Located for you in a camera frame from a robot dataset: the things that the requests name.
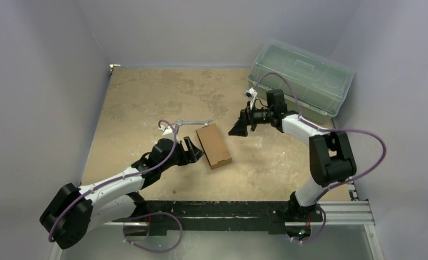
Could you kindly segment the brown cardboard box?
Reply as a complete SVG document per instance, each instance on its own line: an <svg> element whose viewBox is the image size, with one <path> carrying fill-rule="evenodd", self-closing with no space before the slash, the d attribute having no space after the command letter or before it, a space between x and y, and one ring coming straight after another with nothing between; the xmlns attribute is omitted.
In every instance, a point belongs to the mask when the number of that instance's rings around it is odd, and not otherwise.
<svg viewBox="0 0 428 260"><path fill-rule="evenodd" d="M225 143L225 139L215 123L198 128L196 130L196 135L200 141L211 170L215 170L232 163L232 156Z"/></svg>

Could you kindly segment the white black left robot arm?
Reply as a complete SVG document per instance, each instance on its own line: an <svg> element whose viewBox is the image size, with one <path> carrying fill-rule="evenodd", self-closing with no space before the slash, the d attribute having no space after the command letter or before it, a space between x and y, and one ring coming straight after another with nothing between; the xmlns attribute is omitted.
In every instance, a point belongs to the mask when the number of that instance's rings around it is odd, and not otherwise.
<svg viewBox="0 0 428 260"><path fill-rule="evenodd" d="M86 186L63 185L39 222L49 234L48 241L61 249L72 247L88 231L112 220L138 222L146 214L146 207L137 202L138 191L158 181L167 169L196 163L202 157L203 150L187 136L179 142L162 138L119 174Z"/></svg>

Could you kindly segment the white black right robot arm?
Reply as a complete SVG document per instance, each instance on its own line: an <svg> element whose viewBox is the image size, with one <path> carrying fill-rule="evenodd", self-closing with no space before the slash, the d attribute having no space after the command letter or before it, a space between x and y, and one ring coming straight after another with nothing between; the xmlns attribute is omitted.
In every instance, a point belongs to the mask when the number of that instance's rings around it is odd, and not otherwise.
<svg viewBox="0 0 428 260"><path fill-rule="evenodd" d="M237 122L228 132L230 136L247 137L257 125L271 125L279 132L297 138L309 149L309 179L293 192L283 211L285 217L302 220L315 209L317 200L334 183L341 183L355 175L357 166L348 136L345 132L312 125L294 110L289 110L283 91L269 90L267 105L256 108L257 92L250 88L244 92L248 99L240 111Z"/></svg>

